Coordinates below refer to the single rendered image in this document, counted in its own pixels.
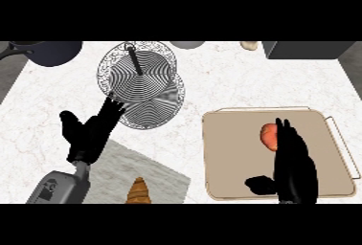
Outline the orange squash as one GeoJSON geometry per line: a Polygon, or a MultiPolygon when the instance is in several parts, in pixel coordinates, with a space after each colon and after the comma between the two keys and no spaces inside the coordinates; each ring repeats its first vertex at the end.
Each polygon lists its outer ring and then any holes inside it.
{"type": "Polygon", "coordinates": [[[261,130],[262,144],[273,150],[278,150],[278,125],[275,123],[267,123],[261,130]]]}

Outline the brown croissant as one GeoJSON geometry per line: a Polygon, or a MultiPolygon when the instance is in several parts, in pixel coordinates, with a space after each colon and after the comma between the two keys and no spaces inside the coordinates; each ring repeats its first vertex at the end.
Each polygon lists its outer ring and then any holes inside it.
{"type": "Polygon", "coordinates": [[[128,193],[128,204],[150,204],[148,185],[145,179],[138,177],[128,193]]]}

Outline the grey bowl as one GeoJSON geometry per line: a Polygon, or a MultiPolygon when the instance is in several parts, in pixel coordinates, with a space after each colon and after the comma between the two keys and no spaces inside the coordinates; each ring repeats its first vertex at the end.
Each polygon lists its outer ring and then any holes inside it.
{"type": "Polygon", "coordinates": [[[172,41],[172,44],[181,49],[191,50],[199,48],[205,41],[172,41]]]}

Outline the beige tray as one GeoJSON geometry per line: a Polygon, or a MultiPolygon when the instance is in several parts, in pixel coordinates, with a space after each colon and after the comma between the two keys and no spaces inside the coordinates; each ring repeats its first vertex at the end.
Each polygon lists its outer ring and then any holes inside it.
{"type": "Polygon", "coordinates": [[[357,193],[345,157],[315,110],[216,111],[203,118],[206,187],[216,200],[357,193]]]}

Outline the dark blue pot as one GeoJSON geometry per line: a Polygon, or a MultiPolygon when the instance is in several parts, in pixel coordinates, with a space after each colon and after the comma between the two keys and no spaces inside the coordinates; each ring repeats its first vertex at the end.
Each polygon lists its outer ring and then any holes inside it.
{"type": "Polygon", "coordinates": [[[54,67],[72,61],[82,48],[82,41],[11,41],[0,52],[0,60],[8,56],[26,55],[41,66],[54,67]]]}

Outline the dark grey appliance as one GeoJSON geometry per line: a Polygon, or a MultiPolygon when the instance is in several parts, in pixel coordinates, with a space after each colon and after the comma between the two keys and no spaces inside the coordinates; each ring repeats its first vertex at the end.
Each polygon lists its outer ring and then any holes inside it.
{"type": "Polygon", "coordinates": [[[264,41],[270,59],[338,59],[354,41],[264,41]]]}

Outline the grey placemat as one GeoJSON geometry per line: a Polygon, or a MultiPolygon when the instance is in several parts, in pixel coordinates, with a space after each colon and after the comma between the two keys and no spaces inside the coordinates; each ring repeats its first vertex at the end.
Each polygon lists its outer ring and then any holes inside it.
{"type": "Polygon", "coordinates": [[[191,178],[109,140],[100,160],[91,166],[91,189],[83,202],[123,204],[138,177],[147,182],[153,204],[184,203],[191,178]]]}

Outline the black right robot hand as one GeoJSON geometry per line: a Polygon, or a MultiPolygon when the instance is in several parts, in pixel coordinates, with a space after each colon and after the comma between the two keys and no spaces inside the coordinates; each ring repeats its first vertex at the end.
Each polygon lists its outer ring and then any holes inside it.
{"type": "Polygon", "coordinates": [[[318,177],[308,144],[289,120],[277,119],[278,151],[274,177],[255,176],[246,180],[258,195],[275,194],[281,204],[315,204],[318,177]]]}

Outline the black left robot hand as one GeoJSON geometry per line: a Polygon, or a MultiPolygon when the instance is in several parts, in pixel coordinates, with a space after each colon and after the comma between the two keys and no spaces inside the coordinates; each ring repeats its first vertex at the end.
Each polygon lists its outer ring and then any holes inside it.
{"type": "Polygon", "coordinates": [[[85,162],[92,165],[98,161],[125,111],[123,103],[107,98],[98,115],[86,123],[72,111],[60,113],[63,136],[72,145],[67,157],[72,164],[85,162]]]}

